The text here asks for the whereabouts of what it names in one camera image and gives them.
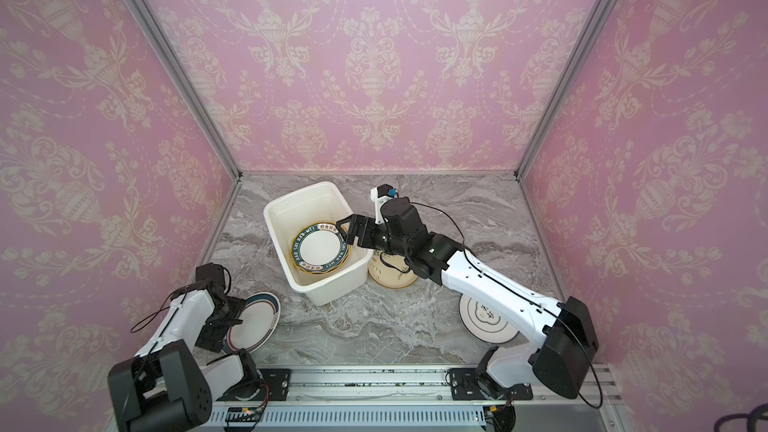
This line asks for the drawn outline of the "white plate green red rim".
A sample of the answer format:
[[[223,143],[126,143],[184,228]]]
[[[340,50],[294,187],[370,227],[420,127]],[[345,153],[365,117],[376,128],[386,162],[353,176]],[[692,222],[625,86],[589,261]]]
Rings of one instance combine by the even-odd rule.
[[[234,353],[240,349],[254,352],[271,337],[280,318],[279,299],[270,292],[259,292],[245,300],[239,324],[229,329],[223,350]]]

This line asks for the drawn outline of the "cream willow pattern plate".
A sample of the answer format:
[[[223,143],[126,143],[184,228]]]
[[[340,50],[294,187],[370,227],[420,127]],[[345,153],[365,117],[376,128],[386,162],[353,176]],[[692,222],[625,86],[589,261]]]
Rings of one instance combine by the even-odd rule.
[[[413,285],[418,277],[399,255],[384,255],[375,251],[368,266],[369,276],[379,285],[389,289],[403,289]]]

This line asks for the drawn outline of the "white plate blue rim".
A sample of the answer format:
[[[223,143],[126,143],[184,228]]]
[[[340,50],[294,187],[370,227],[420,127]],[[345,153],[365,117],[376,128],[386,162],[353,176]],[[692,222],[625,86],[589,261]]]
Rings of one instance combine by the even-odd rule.
[[[460,298],[459,315],[467,331],[482,342],[502,345],[519,335],[506,319],[467,295]]]

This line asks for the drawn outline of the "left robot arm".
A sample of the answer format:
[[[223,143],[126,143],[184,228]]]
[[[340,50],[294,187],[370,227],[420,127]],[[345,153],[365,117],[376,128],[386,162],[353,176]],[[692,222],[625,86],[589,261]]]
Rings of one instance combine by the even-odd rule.
[[[237,325],[245,301],[229,295],[231,274],[208,263],[195,269],[196,281],[171,292],[156,313],[140,320],[134,332],[159,313],[166,316],[148,342],[130,359],[112,367],[107,383],[120,431],[190,431],[210,419],[216,400],[245,400],[269,391],[250,353],[230,352],[198,365],[192,349],[206,350]]]

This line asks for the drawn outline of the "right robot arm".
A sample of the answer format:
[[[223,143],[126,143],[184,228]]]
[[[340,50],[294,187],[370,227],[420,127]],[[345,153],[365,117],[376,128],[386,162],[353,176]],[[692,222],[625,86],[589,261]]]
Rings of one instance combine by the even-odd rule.
[[[401,256],[418,277],[475,300],[526,338],[524,345],[490,352],[479,374],[500,388],[535,380],[566,399],[576,399],[596,373],[599,350],[588,306],[575,297],[560,301],[535,292],[485,265],[464,244],[431,232],[406,197],[381,199],[376,214],[337,221],[344,241]]]

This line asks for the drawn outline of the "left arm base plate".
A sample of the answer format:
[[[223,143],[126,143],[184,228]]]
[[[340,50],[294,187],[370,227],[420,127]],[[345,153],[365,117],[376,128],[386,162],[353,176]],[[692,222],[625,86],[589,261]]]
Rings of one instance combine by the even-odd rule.
[[[284,402],[287,400],[292,371],[288,368],[259,369],[230,388],[223,400]]]

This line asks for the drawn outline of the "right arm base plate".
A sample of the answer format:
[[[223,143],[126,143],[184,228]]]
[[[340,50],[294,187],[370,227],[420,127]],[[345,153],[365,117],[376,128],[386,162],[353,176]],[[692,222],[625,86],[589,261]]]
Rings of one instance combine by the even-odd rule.
[[[503,400],[504,402],[531,401],[534,398],[529,384],[521,383],[503,388],[487,374],[478,375],[475,368],[450,368],[445,376],[454,401]]]

